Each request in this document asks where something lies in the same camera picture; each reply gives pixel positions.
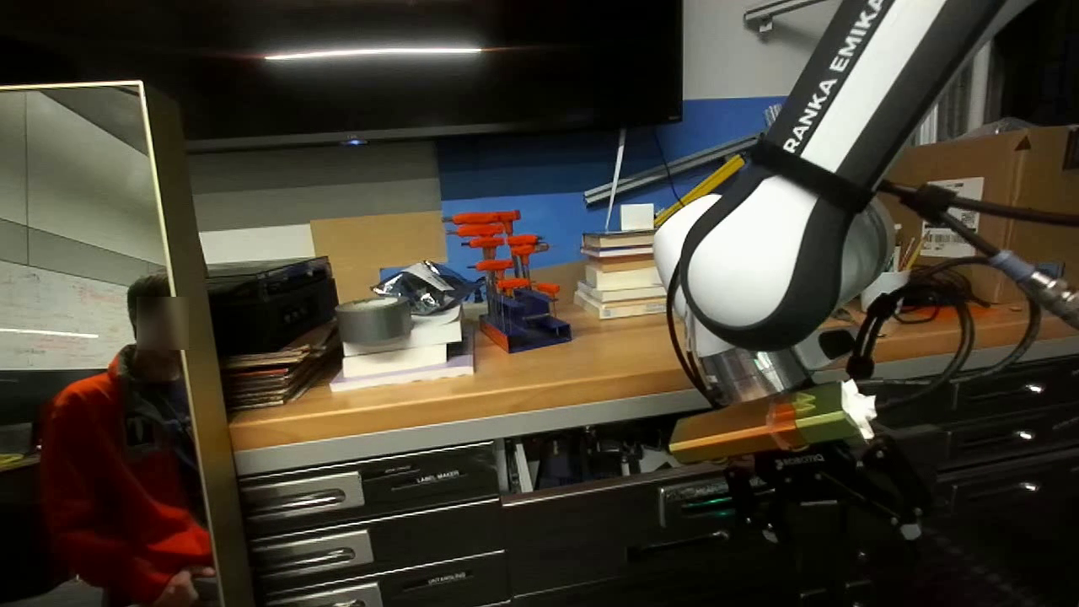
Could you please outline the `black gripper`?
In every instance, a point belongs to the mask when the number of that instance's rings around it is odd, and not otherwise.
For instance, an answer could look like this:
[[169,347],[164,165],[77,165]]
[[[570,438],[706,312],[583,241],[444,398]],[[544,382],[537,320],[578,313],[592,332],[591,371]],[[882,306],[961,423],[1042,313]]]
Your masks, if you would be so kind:
[[724,470],[724,482],[742,523],[770,543],[789,541],[787,512],[803,506],[849,506],[907,543],[925,536],[925,482],[893,441],[742,455]]

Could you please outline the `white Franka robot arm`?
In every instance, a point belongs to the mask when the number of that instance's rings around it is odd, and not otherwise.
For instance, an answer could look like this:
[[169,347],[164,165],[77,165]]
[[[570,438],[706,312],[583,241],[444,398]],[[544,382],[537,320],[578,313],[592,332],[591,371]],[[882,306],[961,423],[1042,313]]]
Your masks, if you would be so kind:
[[973,51],[1034,0],[841,0],[779,117],[715,193],[658,228],[669,337],[712,402],[676,425],[680,463],[820,449],[827,478],[922,532],[913,476],[877,433],[855,382],[775,382],[750,394],[739,371],[803,371],[803,344],[890,265],[877,193],[899,144]]

